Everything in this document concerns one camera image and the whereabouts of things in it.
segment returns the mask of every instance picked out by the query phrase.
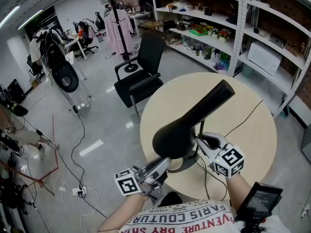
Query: pink coat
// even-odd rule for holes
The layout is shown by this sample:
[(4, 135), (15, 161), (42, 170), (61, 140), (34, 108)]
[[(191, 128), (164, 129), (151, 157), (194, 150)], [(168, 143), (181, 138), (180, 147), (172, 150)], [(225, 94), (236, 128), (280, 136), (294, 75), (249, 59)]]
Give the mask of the pink coat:
[[(130, 35), (130, 32), (133, 33), (133, 27), (132, 27), (130, 18), (125, 10), (117, 10), (117, 12), (118, 12), (118, 17), (119, 17), (123, 37), (125, 40), (127, 52), (128, 53), (134, 52), (133, 41)], [(105, 21), (105, 27), (106, 27), (107, 40), (108, 42), (110, 42), (110, 45), (113, 51), (116, 52), (118, 57), (120, 57), (121, 53), (124, 53), (124, 48), (122, 45), (118, 26), (115, 23), (116, 18), (115, 18), (113, 11), (111, 11), (105, 17), (104, 21)]]

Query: chair armrest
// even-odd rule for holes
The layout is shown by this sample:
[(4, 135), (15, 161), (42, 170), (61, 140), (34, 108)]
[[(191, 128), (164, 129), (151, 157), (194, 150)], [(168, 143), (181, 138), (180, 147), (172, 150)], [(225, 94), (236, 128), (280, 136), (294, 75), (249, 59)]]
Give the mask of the chair armrest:
[(153, 76), (151, 76), (151, 77), (148, 77), (148, 78), (146, 78), (146, 79), (144, 79), (144, 80), (138, 82), (137, 84), (131, 86), (130, 89), (129, 89), (130, 95), (132, 95), (132, 93), (133, 93), (133, 91), (134, 91), (135, 89), (139, 88), (140, 86), (142, 86), (142, 85), (144, 85), (144, 84), (146, 84), (146, 83), (148, 83), (148, 82), (150, 82), (150, 81), (152, 81), (152, 80), (157, 79), (157, 78), (160, 77), (160, 76), (161, 76), (161, 75), (160, 75), (159, 73), (157, 73), (157, 74), (155, 74), (155, 75), (153, 75)]
[(131, 62), (134, 61), (134, 60), (137, 60), (137, 58), (138, 58), (138, 56), (136, 56), (136, 57), (134, 57), (134, 58), (132, 58), (132, 59), (130, 59), (130, 60), (124, 61), (123, 63), (121, 63), (121, 64), (119, 64), (119, 65), (117, 65), (117, 66), (115, 67), (115, 72), (116, 72), (118, 81), (120, 81), (120, 77), (119, 77), (119, 74), (118, 74), (118, 71), (119, 71), (120, 67), (122, 67), (122, 66), (124, 66), (124, 65), (126, 65), (126, 64), (128, 64), (128, 63), (131, 63)]

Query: beige tabletop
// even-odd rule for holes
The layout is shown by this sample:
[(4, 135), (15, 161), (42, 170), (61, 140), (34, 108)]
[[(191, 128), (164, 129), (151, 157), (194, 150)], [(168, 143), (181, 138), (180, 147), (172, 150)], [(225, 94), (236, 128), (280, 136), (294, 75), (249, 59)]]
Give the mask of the beige tabletop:
[[(235, 95), (205, 120), (204, 132), (223, 136), (242, 123), (262, 100), (251, 88), (240, 81), (214, 73), (192, 73), (164, 84), (149, 99), (141, 118), (140, 141), (148, 161), (157, 157), (152, 147), (155, 133), (164, 125), (178, 119), (201, 100), (222, 79), (234, 89)], [(262, 102), (240, 127), (227, 137), (245, 154), (242, 176), (252, 186), (267, 174), (276, 153), (276, 127), (268, 107)], [(207, 158), (199, 151), (208, 165)], [(225, 182), (222, 175), (213, 175)], [(181, 194), (195, 199), (206, 199), (205, 172), (198, 166), (179, 173), (169, 173), (165, 183)], [(211, 199), (221, 200), (225, 186), (207, 175), (207, 190)]]

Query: metal shelving unit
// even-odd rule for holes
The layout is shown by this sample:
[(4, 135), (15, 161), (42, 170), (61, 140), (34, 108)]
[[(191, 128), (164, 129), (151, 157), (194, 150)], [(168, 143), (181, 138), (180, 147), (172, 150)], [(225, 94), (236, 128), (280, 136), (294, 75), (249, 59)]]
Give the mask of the metal shelving unit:
[[(210, 46), (213, 46), (220, 51), (223, 51), (231, 56), (229, 70), (227, 72), (217, 71), (213, 66), (214, 63), (211, 61), (204, 60), (201, 56), (196, 56), (192, 54), (192, 52), (188, 51), (182, 45), (172, 46), (173, 49), (201, 62), (202, 64), (206, 65), (213, 71), (227, 74), (230, 77), (233, 77), (234, 71), (238, 63), (243, 63), (248, 67), (252, 68), (255, 73), (250, 77), (245, 77), (243, 74), (238, 74), (234, 78), (240, 80), (241, 82), (245, 83), (249, 87), (251, 87), (259, 96), (262, 97), (268, 108), (270, 109), (271, 113), (273, 114), (274, 118), (276, 118), (279, 113), (282, 112), (284, 107), (290, 102), (290, 100), (295, 95), (295, 92), (300, 85), (303, 77), (305, 76), (307, 69), (311, 62), (311, 52), (307, 52), (304, 57), (302, 56), (294, 56), (292, 53), (287, 51), (285, 48), (282, 49), (277, 45), (271, 43), (269, 41), (270, 34), (266, 34), (265, 37), (261, 37), (259, 34), (254, 33), (254, 27), (258, 24), (258, 17), (259, 17), (259, 9), (263, 9), (268, 11), (287, 22), (294, 25), (298, 30), (301, 30), (305, 33), (308, 37), (311, 37), (311, 32), (304, 28), (302, 25), (297, 23), (296, 21), (292, 20), (288, 16), (280, 13), (279, 11), (270, 8), (267, 4), (260, 2), (260, 0), (236, 0), (239, 2), (239, 9), (238, 9), (238, 23), (237, 25), (230, 24), (226, 21), (226, 16), (213, 13), (212, 16), (206, 16), (202, 12), (197, 11), (187, 11), (187, 12), (180, 12), (178, 10), (171, 11), (174, 14), (182, 14), (192, 17), (197, 17), (201, 19), (205, 19), (207, 21), (212, 21), (229, 28), (232, 28), (236, 31), (234, 42), (220, 42), (217, 39), (212, 39), (210, 36), (196, 36), (189, 31), (179, 31), (177, 29), (170, 29), (175, 33), (180, 33), (182, 35), (191, 37), (195, 40), (201, 41), (206, 43)], [(311, 0), (297, 0), (311, 8)], [(153, 0), (154, 7), (155, 7), (155, 18), (158, 20), (158, 13), (166, 12), (169, 13), (170, 11), (166, 8), (156, 8), (156, 0)], [(252, 12), (252, 19), (251, 25), (246, 26), (246, 15), (248, 12)], [(266, 44), (267, 46), (273, 48), (274, 50), (281, 53), (285, 58), (290, 60), (294, 63), (297, 67), (297, 73), (293, 77), (290, 75), (286, 70), (282, 67), (279, 67), (276, 74), (271, 76), (265, 70), (257, 66), (256, 64), (252, 63), (247, 59), (248, 52), (242, 53), (242, 40), (243, 36), (248, 35), (252, 39), (261, 41), (262, 43)], [(249, 50), (251, 41), (247, 44), (247, 50)]]

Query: coat rack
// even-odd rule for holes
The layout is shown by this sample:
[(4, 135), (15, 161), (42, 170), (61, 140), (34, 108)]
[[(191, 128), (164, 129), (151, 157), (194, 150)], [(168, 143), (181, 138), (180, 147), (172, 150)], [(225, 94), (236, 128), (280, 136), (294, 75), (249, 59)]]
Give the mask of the coat rack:
[[(129, 57), (129, 54), (128, 54), (128, 51), (127, 51), (127, 48), (126, 48), (125, 40), (124, 40), (124, 37), (123, 37), (121, 25), (120, 25), (120, 20), (119, 20), (117, 8), (116, 8), (116, 1), (117, 0), (108, 0), (106, 2), (109, 2), (111, 4), (112, 9), (113, 9), (113, 13), (114, 13), (115, 18), (116, 18), (116, 22), (114, 22), (114, 23), (116, 23), (117, 26), (118, 26), (119, 34), (120, 34), (122, 45), (123, 45), (123, 48), (124, 48), (125, 61), (128, 61), (130, 59), (130, 57)], [(137, 69), (138, 69), (138, 65), (130, 63), (128, 66), (126, 66), (124, 68), (124, 71), (125, 72), (134, 72)]]

